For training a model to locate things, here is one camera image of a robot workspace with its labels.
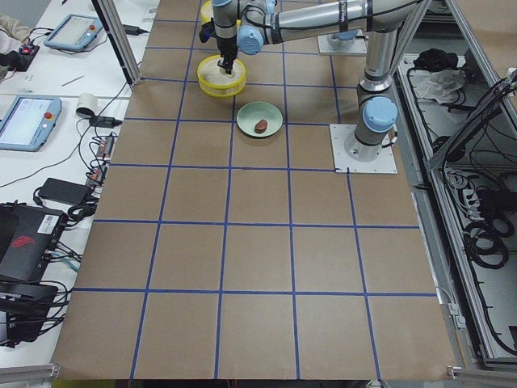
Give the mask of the brown bun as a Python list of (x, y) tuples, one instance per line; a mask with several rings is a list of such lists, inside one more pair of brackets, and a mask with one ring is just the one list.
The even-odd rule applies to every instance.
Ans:
[(255, 133), (264, 133), (267, 130), (267, 127), (268, 127), (267, 121), (262, 119), (254, 126), (254, 132)]

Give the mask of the white bun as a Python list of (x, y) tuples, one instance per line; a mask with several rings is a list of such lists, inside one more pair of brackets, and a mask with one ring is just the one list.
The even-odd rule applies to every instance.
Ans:
[(233, 71), (227, 71), (226, 69), (223, 69), (223, 68), (220, 68), (219, 71), (220, 71), (220, 73), (222, 74), (223, 77), (227, 77), (227, 78), (233, 78), (234, 77)]

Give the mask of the light green plate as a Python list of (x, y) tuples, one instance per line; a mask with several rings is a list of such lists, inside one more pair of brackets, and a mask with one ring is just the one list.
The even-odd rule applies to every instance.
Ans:
[[(264, 133), (255, 133), (254, 126), (260, 120), (266, 120), (267, 130)], [(252, 102), (244, 105), (237, 112), (237, 126), (250, 137), (269, 137), (277, 133), (284, 123), (280, 110), (268, 102)]]

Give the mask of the black small adapter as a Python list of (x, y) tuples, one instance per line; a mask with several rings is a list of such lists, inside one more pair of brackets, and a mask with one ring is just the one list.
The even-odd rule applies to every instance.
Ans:
[(122, 120), (118, 120), (112, 116), (92, 116), (89, 119), (90, 126), (98, 128), (113, 129), (122, 124)]

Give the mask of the white tape roll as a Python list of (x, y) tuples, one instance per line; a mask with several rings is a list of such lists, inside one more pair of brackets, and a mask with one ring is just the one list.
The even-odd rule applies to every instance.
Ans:
[(91, 93), (82, 93), (78, 96), (76, 115), (80, 118), (90, 118), (99, 113), (99, 101)]

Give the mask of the upper blue teach pendant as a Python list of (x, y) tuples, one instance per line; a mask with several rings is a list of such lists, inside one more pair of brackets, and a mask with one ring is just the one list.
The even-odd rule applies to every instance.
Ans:
[(102, 31), (98, 17), (68, 14), (44, 41), (50, 49), (79, 53), (84, 51)]

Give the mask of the blue teach pendant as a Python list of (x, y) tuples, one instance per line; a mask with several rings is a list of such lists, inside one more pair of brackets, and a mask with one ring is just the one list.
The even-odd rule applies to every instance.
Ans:
[(68, 14), (44, 41), (50, 49), (79, 53), (84, 51), (102, 31), (98, 17)]
[(62, 101), (45, 95), (18, 95), (1, 121), (1, 150), (36, 152), (48, 140)]

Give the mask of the black cloth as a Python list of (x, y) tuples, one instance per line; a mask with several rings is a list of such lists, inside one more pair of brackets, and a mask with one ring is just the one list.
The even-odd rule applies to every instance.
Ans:
[(430, 48), (418, 55), (414, 60), (414, 66), (420, 70), (439, 72), (442, 70), (455, 70), (458, 61), (458, 56), (455, 53), (447, 53), (441, 49)]

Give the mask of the lower blue teach pendant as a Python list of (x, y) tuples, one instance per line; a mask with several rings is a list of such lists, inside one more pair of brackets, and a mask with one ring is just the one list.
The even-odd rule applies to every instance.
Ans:
[(45, 95), (18, 95), (1, 121), (1, 150), (36, 152), (48, 140), (62, 101)]

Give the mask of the black power brick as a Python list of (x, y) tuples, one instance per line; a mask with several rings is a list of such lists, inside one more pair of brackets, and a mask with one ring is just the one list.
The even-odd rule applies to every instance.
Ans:
[(92, 189), (87, 185), (47, 178), (39, 190), (39, 197), (63, 204), (80, 205), (91, 193)]

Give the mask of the white crumpled cloth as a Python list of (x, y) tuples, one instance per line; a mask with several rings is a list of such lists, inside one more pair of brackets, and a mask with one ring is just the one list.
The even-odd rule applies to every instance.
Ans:
[(459, 97), (459, 90), (465, 85), (462, 70), (442, 70), (431, 73), (415, 87), (419, 99), (433, 99), (437, 103), (454, 103)]

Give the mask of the black laptop red logo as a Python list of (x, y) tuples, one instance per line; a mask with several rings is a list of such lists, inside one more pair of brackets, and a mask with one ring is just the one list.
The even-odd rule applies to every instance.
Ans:
[(1, 279), (37, 281), (68, 220), (60, 210), (16, 204), (1, 207)]

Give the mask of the black device bottom left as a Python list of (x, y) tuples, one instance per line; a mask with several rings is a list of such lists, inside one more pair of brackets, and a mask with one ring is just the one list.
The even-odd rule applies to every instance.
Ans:
[(39, 283), (1, 283), (1, 346), (34, 342), (48, 323), (58, 287)]

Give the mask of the aluminium frame post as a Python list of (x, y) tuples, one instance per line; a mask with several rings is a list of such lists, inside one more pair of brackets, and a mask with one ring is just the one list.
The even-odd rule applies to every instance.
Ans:
[(141, 72), (112, 0), (91, 0), (130, 87), (141, 83)]

